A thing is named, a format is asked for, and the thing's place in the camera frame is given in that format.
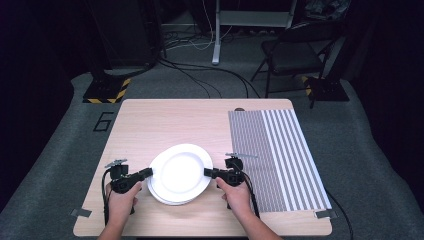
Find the tape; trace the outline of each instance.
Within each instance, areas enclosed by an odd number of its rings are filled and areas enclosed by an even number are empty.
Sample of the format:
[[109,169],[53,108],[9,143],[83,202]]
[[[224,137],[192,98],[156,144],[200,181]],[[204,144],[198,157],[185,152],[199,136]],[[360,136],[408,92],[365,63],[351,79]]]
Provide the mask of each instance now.
[[91,211],[90,210],[85,210],[85,209],[82,209],[82,208],[79,208],[79,209],[74,209],[74,210],[72,210],[70,213],[69,213],[69,215],[71,215],[71,216],[74,216],[74,217],[79,217],[79,216],[81,216],[81,217],[86,217],[86,218],[88,218],[88,217],[90,217],[90,215],[91,215]]

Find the human hand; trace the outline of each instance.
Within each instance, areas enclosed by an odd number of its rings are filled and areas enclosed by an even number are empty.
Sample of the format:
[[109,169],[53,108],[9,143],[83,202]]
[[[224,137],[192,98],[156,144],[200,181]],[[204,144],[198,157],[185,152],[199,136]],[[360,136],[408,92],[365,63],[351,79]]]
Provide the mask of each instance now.
[[246,182],[233,187],[228,185],[222,178],[217,177],[216,183],[225,192],[222,199],[226,200],[231,207],[234,215],[239,217],[241,214],[251,214],[250,208],[250,192]]
[[141,190],[141,182],[137,182],[128,192],[124,194],[112,191],[110,183],[106,185],[106,196],[109,205],[109,222],[118,226],[125,226],[131,213],[131,208],[135,206],[138,199],[135,197]]

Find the gray carpet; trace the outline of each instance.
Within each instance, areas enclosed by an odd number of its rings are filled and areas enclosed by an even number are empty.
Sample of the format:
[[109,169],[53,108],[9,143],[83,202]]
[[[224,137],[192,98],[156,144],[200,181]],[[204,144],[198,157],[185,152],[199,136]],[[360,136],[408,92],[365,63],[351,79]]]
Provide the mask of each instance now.
[[[259,43],[265,38],[268,36],[224,43],[219,67],[249,79],[261,61]],[[167,53],[168,59],[175,62],[211,66],[212,51],[212,47],[181,47]],[[222,98],[246,98],[244,85],[233,75],[212,70],[189,73],[214,86]],[[253,82],[261,96],[264,77]],[[110,133],[110,128],[105,132],[93,129],[102,112],[113,112],[107,118],[114,120],[120,108],[120,104],[82,103],[90,82],[89,74],[73,79],[71,106],[0,215],[0,239],[77,239],[72,232],[76,218],[69,213],[82,205]],[[273,88],[291,87],[293,82],[275,81]],[[303,91],[271,97],[293,102],[324,186],[343,206],[355,239],[424,239],[424,217],[408,185],[374,142],[353,88],[347,81],[342,81],[342,85],[349,102],[316,102],[313,109],[309,109]],[[178,70],[158,64],[132,78],[124,99],[208,98],[208,93],[211,98],[220,97],[217,90],[203,86],[206,90]],[[256,97],[250,88],[249,97]],[[331,202],[340,217],[332,220],[332,234],[319,239],[349,239],[346,220]]]

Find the wire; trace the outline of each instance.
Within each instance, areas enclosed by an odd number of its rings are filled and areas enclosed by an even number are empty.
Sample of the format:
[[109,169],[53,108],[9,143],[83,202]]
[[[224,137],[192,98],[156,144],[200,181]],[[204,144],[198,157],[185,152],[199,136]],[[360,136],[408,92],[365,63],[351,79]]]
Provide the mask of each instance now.
[[219,90],[218,90],[218,89],[216,89],[214,86],[212,86],[211,84],[209,84],[209,83],[207,83],[207,82],[204,82],[204,81],[201,81],[201,80],[199,80],[199,79],[196,79],[195,77],[193,77],[193,76],[191,76],[190,74],[186,73],[183,69],[181,69],[181,68],[177,67],[175,64],[173,64],[173,63],[171,63],[171,62],[170,62],[170,64],[171,64],[172,66],[169,66],[169,65],[164,64],[164,63],[163,63],[163,62],[161,62],[161,61],[159,61],[159,64],[161,64],[161,65],[163,65],[163,66],[165,66],[165,67],[170,67],[170,68],[173,68],[173,69],[177,69],[178,71],[180,71],[180,72],[184,73],[185,75],[187,75],[187,76],[188,76],[191,80],[193,80],[193,82],[195,82],[197,85],[199,85],[200,87],[202,87],[202,88],[203,88],[203,90],[205,90],[206,94],[208,95],[208,98],[211,98],[211,96],[210,96],[210,94],[209,94],[209,91],[208,91],[208,90],[207,90],[207,89],[206,89],[206,88],[205,88],[202,84],[200,84],[200,83],[206,84],[206,85],[210,86],[211,88],[215,89],[215,91],[217,91],[217,92],[218,92],[219,97],[220,97],[220,98],[222,98],[221,93],[220,93],[220,92],[219,92]]
[[243,172],[238,166],[237,164],[231,164],[231,166],[229,167],[233,167],[235,169],[237,169],[237,171],[239,171],[241,174],[243,174],[243,180],[246,182],[247,188],[249,189],[250,192],[250,198],[252,200],[252,205],[253,205],[253,210],[255,211],[255,215],[258,218],[261,218],[260,214],[259,214],[259,208],[258,208],[258,202],[256,201],[256,196],[255,193],[253,191],[253,183],[250,180],[249,175],[247,175],[247,173]]
[[353,240],[353,228],[352,228],[352,224],[350,223],[349,218],[347,217],[346,212],[344,211],[344,209],[343,209],[342,205],[340,205],[340,203],[336,200],[336,198],[334,198],[334,196],[333,196],[333,195],[331,195],[331,193],[327,190],[327,188],[325,188],[325,187],[324,187],[324,189],[325,189],[325,191],[327,192],[328,196],[330,196],[330,197],[331,197],[331,199],[333,199],[333,201],[334,201],[334,202],[336,203],[336,205],[339,207],[340,211],[342,211],[343,216],[344,216],[344,217],[345,217],[345,219],[346,219],[346,223],[347,223],[347,225],[348,225],[348,227],[349,227],[349,235],[350,235],[350,239],[351,239],[351,240]]
[[104,206],[105,225],[107,224],[109,220],[109,204],[108,204],[109,198],[106,198],[106,192],[105,192],[105,178],[106,178],[106,174],[108,174],[109,172],[110,172],[110,168],[108,168],[105,171],[105,173],[103,173],[103,176],[102,176],[102,197],[103,197],[103,206]]
[[182,69],[182,70],[187,70],[187,71],[214,70],[214,71],[221,71],[221,72],[226,72],[226,73],[232,74],[232,75],[236,76],[238,79],[240,79],[240,81],[243,83],[244,88],[245,88],[245,91],[246,91],[246,98],[249,98],[249,90],[248,90],[248,88],[247,88],[247,85],[246,85],[246,84],[248,84],[248,85],[252,88],[252,90],[255,92],[255,94],[256,94],[256,96],[257,96],[258,98],[261,98],[261,97],[259,96],[259,93],[256,91],[256,89],[252,86],[252,84],[251,84],[249,81],[247,81],[247,80],[246,80],[245,78],[243,78],[241,75],[239,75],[239,74],[237,74],[237,73],[235,73],[235,72],[232,72],[232,71],[230,71],[230,70],[226,70],[226,69],[222,69],[222,68],[217,68],[217,67],[208,67],[208,66],[193,65],[193,64],[185,64],[185,63],[175,63],[175,62],[171,62],[171,61],[169,61],[169,60],[163,59],[163,58],[160,58],[160,59],[161,59],[162,61],[165,61],[165,62],[169,63],[169,64],[175,64],[175,65],[180,65],[180,66],[187,66],[187,67],[196,67],[196,68],[200,68],[200,69],[180,68],[180,69]]

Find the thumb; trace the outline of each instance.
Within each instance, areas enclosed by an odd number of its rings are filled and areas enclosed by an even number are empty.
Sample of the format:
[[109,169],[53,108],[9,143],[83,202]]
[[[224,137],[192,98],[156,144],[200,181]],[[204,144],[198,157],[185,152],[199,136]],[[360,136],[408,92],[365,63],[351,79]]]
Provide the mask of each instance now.
[[137,195],[137,193],[140,190],[141,190],[141,182],[138,181],[136,184],[134,184],[134,186],[128,192],[130,192],[130,194],[135,197],[135,195]]
[[216,181],[216,184],[218,184],[219,188],[221,188],[224,192],[227,192],[227,191],[229,190],[229,188],[231,188],[231,186],[230,186],[230,185],[228,185],[228,184],[224,181],[224,179],[222,179],[222,178],[220,178],[220,177],[217,177],[217,178],[215,179],[215,181]]

